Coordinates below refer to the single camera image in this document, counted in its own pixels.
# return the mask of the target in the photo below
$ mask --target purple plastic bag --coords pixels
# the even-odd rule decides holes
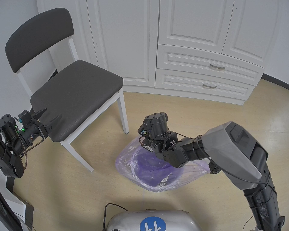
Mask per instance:
[[[181,168],[158,159],[141,147],[140,136],[131,141],[115,160],[117,171],[152,192],[176,189],[210,172],[207,160],[190,161]]]

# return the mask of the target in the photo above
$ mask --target blue circular logo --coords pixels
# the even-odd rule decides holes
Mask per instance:
[[[165,231],[166,223],[159,217],[147,217],[140,223],[140,231]]]

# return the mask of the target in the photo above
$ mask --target light wood floor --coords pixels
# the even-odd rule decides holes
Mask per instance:
[[[230,120],[244,126],[269,153],[280,215],[289,218],[289,90],[261,80],[243,106],[152,94],[124,96],[128,135],[114,103],[72,142],[95,168],[92,173],[50,139],[28,153],[28,167],[15,180],[14,191],[34,206],[37,231],[102,230],[103,209],[110,202],[128,210],[185,210],[204,231],[242,230],[252,212],[243,191],[222,172],[161,193],[146,191],[117,172],[117,155],[136,137],[144,117],[154,112],[166,112],[170,130],[191,137]],[[120,211],[108,208],[107,221]],[[244,230],[254,227],[251,219]],[[289,230],[288,222],[282,230]]]

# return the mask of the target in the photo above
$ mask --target chair leg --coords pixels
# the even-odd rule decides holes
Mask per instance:
[[[118,103],[118,108],[119,108],[119,114],[121,115],[121,123],[123,124],[123,131],[125,132],[125,134],[128,134],[129,128],[128,128],[126,110],[125,110],[125,98],[123,97],[123,89],[120,89],[118,93],[119,93],[119,98],[117,99],[117,103]]]
[[[75,149],[66,141],[61,141],[60,142],[61,145],[63,147],[65,147],[67,149],[67,151],[69,151],[80,163],[82,163],[89,171],[93,171],[94,168],[90,166],[89,163],[87,163],[82,157],[81,155],[78,154],[77,151],[75,151]]]

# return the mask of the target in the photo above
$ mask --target drawer handle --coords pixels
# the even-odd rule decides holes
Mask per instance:
[[[221,69],[221,70],[224,70],[224,69],[225,69],[225,67],[217,67],[217,66],[214,66],[213,64],[210,64],[210,67],[217,68],[217,69]]]
[[[209,88],[217,88],[217,86],[211,87],[211,86],[208,86],[208,85],[206,85],[206,84],[203,84],[203,86],[204,86],[204,87],[209,87]]]

